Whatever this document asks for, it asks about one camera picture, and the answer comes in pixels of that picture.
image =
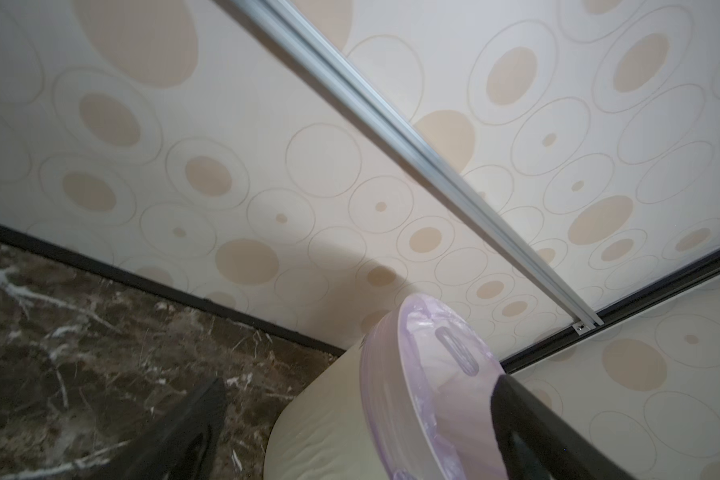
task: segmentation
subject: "black baseboard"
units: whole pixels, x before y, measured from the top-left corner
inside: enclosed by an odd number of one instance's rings
[[[604,325],[595,330],[579,335],[572,327],[566,328],[503,360],[501,366],[507,373],[521,370],[719,274],[720,249],[603,308],[597,315]]]
[[[191,306],[192,308],[212,313],[213,315],[227,318],[234,322],[250,325],[263,332],[278,336],[299,345],[315,350],[321,350],[336,356],[340,356],[344,353],[344,350],[338,348],[337,346],[315,340],[306,335],[302,335],[301,333],[282,328],[274,323],[232,310],[231,308],[221,306],[198,296],[175,290],[169,286],[163,285],[162,283],[153,282],[152,280],[132,274],[131,272],[127,272],[116,266],[99,262],[98,260],[80,255],[77,252],[67,250],[57,245],[49,244],[44,240],[40,240],[39,238],[13,230],[3,225],[0,225],[0,242],[2,244],[16,246],[17,248],[21,248],[22,250],[26,250],[32,254],[44,256],[45,258],[61,262],[62,264],[79,268],[80,270],[85,270],[86,272],[91,272],[92,274],[103,276],[109,280],[114,280],[115,282],[132,286],[133,288],[143,290],[147,293],[162,296],[165,299],[182,303],[184,305]]]

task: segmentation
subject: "trash can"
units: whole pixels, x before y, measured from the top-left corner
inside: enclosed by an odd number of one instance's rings
[[[503,373],[456,312],[412,294],[282,412],[264,479],[506,478],[490,416]]]

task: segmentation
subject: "plastic bin lid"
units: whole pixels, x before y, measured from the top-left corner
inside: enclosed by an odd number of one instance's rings
[[[414,293],[388,313],[362,345],[360,389],[390,479],[506,478],[490,419],[503,373],[485,342],[439,300]]]

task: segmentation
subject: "wallpaper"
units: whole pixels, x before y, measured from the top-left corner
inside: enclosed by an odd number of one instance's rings
[[[720,247],[720,0],[296,6],[593,308]],[[0,223],[337,346],[570,323],[211,0],[0,2]]]
[[[640,480],[720,480],[720,276],[516,374]]]

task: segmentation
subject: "brown marble floor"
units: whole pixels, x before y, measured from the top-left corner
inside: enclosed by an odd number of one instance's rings
[[[84,478],[73,460],[105,462],[218,376],[230,406],[212,478],[261,478],[278,414],[333,360],[0,244],[0,477]]]

